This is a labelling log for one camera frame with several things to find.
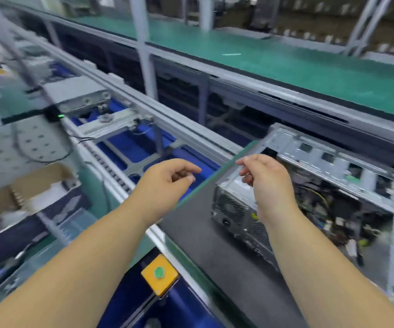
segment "left hand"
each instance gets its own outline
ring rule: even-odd
[[[123,205],[149,227],[174,208],[195,182],[192,174],[200,172],[200,167],[183,159],[162,161],[144,173]]]

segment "metal computer chassis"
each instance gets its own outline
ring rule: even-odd
[[[277,159],[283,163],[331,183],[345,195],[394,214],[394,169],[280,124],[271,126],[269,134],[249,153],[268,153],[268,150],[276,153]],[[362,168],[358,179],[349,173],[352,165]],[[256,218],[253,189],[241,182],[239,170],[240,167],[231,169],[217,182],[213,219],[277,269],[264,225]],[[376,191],[380,178],[390,181],[391,187],[387,193],[379,194]],[[380,287],[394,301],[394,215],[390,238],[385,259],[389,261],[388,271],[384,285]]]

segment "right hand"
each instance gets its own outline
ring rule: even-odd
[[[298,212],[290,175],[283,165],[264,154],[237,160],[243,182],[253,187],[261,222],[274,223]]]

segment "conveyor belt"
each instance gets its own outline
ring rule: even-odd
[[[131,40],[127,18],[76,23]],[[394,121],[394,65],[150,19],[150,45]]]

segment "green button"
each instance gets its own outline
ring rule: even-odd
[[[155,269],[155,277],[157,279],[161,279],[162,277],[164,277],[165,271],[162,267],[158,267]]]

